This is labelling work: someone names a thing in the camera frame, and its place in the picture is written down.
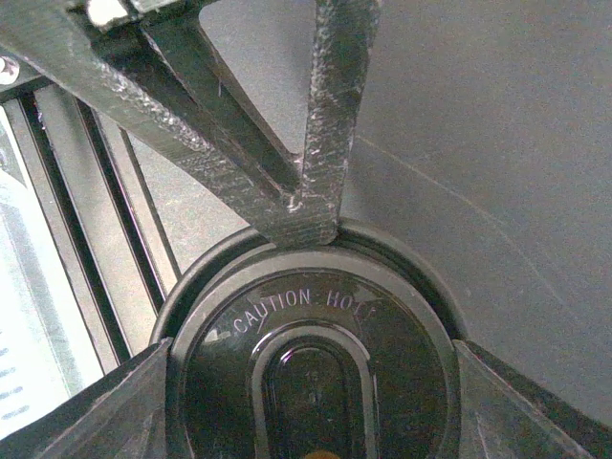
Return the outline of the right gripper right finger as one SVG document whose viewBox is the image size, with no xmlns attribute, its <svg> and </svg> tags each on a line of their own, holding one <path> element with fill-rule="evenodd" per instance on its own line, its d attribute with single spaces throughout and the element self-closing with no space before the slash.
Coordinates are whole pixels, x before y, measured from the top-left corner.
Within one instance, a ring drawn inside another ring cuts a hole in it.
<svg viewBox="0 0 612 459">
<path fill-rule="evenodd" d="M 471 341 L 454 343 L 461 458 L 609 458 L 611 427 Z"/>
</svg>

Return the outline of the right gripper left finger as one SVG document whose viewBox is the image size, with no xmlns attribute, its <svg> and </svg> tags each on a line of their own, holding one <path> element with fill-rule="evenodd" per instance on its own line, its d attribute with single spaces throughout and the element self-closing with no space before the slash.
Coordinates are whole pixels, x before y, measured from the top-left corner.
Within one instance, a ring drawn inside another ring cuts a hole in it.
<svg viewBox="0 0 612 459">
<path fill-rule="evenodd" d="M 3 458 L 165 458 L 171 339 L 152 344 L 1 441 Z"/>
</svg>

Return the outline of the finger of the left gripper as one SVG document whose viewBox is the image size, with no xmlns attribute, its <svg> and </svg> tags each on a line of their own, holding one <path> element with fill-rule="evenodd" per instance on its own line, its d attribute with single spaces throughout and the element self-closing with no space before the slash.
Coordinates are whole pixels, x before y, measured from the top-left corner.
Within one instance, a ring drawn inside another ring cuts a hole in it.
<svg viewBox="0 0 612 459">
<path fill-rule="evenodd" d="M 381 5 L 319 1 L 303 149 L 206 35 L 201 1 L 5 1 L 3 47 L 157 150 L 279 247 L 336 237 Z"/>
</svg>

